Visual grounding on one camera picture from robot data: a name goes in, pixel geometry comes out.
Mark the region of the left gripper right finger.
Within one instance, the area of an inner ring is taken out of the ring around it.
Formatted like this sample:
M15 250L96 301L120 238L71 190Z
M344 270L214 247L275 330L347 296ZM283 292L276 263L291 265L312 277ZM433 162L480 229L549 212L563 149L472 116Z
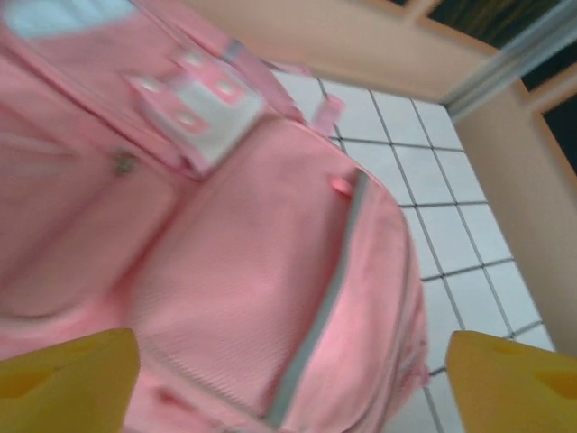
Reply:
M576 430L576 360L473 331L453 332L446 371L467 432Z

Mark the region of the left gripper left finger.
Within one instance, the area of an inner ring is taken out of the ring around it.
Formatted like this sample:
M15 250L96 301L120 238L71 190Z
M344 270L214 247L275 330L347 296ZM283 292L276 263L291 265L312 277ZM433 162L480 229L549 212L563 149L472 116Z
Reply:
M3 432L120 432L138 378L138 346L111 329L1 362Z

